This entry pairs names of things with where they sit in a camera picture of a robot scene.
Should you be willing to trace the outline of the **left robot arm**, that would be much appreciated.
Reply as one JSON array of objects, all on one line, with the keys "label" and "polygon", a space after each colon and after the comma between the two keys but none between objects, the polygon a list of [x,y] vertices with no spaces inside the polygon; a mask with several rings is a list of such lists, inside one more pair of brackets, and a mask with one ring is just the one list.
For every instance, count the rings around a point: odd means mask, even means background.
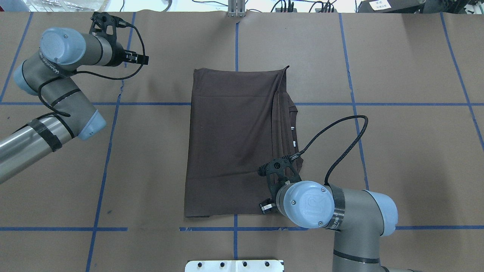
[{"label": "left robot arm", "polygon": [[50,112],[38,116],[1,141],[1,183],[38,160],[55,153],[74,138],[83,141],[106,127],[107,122],[72,77],[78,67],[118,66],[123,62],[147,65],[142,53],[126,50],[115,36],[80,33],[52,27],[42,33],[39,50],[15,71],[14,81],[38,97]]}]

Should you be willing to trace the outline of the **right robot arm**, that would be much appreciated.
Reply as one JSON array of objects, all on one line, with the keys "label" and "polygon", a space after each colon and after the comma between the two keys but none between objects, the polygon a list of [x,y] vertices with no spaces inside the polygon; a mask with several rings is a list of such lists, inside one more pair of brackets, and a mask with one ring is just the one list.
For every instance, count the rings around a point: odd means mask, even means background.
[{"label": "right robot arm", "polygon": [[380,261],[380,238],[393,234],[398,223],[391,197],[315,181],[286,182],[275,193],[259,204],[261,212],[278,211],[305,229],[334,231],[332,271],[399,271]]}]

